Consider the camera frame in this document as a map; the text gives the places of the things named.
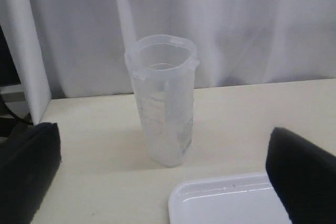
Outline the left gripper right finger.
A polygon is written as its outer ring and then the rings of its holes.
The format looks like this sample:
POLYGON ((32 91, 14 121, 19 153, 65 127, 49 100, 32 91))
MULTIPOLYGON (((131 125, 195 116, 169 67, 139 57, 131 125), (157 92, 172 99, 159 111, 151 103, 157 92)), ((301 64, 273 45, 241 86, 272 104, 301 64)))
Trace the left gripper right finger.
POLYGON ((266 172, 292 223, 335 223, 335 156, 282 127, 268 143, 266 172))

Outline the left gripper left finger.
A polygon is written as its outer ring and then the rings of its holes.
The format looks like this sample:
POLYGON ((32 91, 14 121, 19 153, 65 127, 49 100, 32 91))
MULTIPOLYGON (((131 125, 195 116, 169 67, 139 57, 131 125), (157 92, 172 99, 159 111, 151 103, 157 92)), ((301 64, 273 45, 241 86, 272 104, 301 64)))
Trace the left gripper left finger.
POLYGON ((56 123, 40 123, 1 144, 1 223, 31 223, 61 163, 56 123))

